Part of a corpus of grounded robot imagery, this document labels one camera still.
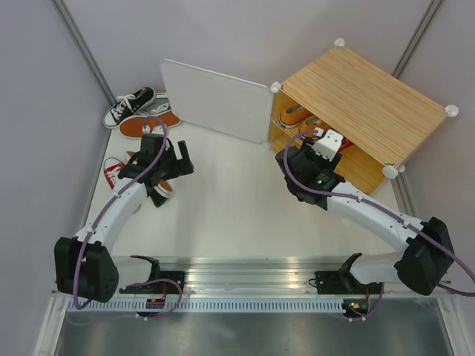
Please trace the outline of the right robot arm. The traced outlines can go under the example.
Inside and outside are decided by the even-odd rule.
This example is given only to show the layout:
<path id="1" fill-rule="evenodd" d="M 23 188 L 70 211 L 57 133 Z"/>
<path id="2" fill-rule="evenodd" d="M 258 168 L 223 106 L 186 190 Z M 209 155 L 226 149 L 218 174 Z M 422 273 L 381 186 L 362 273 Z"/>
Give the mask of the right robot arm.
<path id="1" fill-rule="evenodd" d="M 346 217 L 367 229 L 393 252 L 352 254 L 338 270 L 340 287 L 355 293 L 364 285 L 400 282 L 428 296 L 451 267 L 453 246 L 446 224 L 436 217 L 423 221 L 379 204 L 334 169 L 341 159 L 317 155 L 305 139 L 275 156 L 289 192 L 297 200 Z"/>

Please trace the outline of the red sneaker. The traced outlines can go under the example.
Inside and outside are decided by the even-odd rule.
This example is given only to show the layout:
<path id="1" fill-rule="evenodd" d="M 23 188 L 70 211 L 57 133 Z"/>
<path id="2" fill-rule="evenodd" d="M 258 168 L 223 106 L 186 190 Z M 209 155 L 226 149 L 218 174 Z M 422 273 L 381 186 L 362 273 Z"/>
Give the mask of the red sneaker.
<path id="1" fill-rule="evenodd" d="M 114 189 L 118 180 L 119 173 L 124 167 L 125 164 L 116 157 L 108 157 L 103 162 L 103 174 L 111 189 Z"/>
<path id="2" fill-rule="evenodd" d="M 353 142 L 351 142 L 348 138 L 345 136 L 342 136 L 341 134 L 337 133 L 333 138 L 332 138 L 332 143 L 335 145 L 337 148 L 337 152 L 341 153 L 345 149 L 351 147 L 354 145 Z"/>

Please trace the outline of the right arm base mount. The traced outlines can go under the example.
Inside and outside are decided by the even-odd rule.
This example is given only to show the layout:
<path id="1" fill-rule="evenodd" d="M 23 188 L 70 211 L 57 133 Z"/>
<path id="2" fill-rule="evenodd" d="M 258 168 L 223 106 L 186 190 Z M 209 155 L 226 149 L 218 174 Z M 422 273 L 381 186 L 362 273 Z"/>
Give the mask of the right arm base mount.
<path id="1" fill-rule="evenodd" d="M 364 285 L 346 271 L 316 271 L 308 284 L 317 289 L 319 295 L 377 295 L 382 283 Z"/>

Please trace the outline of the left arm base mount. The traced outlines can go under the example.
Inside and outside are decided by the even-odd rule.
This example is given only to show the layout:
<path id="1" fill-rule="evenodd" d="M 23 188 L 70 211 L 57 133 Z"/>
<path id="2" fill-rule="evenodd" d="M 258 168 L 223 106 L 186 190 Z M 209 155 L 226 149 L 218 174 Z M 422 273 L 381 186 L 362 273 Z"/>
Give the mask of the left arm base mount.
<path id="1" fill-rule="evenodd" d="M 131 255 L 118 263 L 120 294 L 179 294 L 185 286 L 185 272 L 164 269 L 155 257 Z"/>

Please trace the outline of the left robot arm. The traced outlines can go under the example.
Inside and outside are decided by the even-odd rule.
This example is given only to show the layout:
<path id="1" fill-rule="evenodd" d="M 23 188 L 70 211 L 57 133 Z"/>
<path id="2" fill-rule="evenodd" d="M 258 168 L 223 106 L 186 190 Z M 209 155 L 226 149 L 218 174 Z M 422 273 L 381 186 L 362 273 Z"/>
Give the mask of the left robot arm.
<path id="1" fill-rule="evenodd" d="M 156 133 L 142 137 L 140 149 L 119 170 L 99 213 L 73 237 L 61 237 L 54 246 L 57 288 L 72 296 L 77 309 L 112 298 L 119 270 L 110 252 L 125 224 L 146 199 L 157 208 L 169 199 L 171 193 L 163 187 L 164 182 L 193 171 L 185 141 L 173 144 Z"/>

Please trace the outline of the white cabinet door panel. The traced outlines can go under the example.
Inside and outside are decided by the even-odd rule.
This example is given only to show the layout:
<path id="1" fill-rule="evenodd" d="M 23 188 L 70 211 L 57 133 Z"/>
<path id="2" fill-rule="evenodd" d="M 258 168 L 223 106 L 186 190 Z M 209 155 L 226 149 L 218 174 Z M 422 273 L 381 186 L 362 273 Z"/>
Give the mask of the white cabinet door panel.
<path id="1" fill-rule="evenodd" d="M 267 141 L 273 104 L 267 86 L 170 59 L 160 69 L 180 119 L 250 142 Z"/>

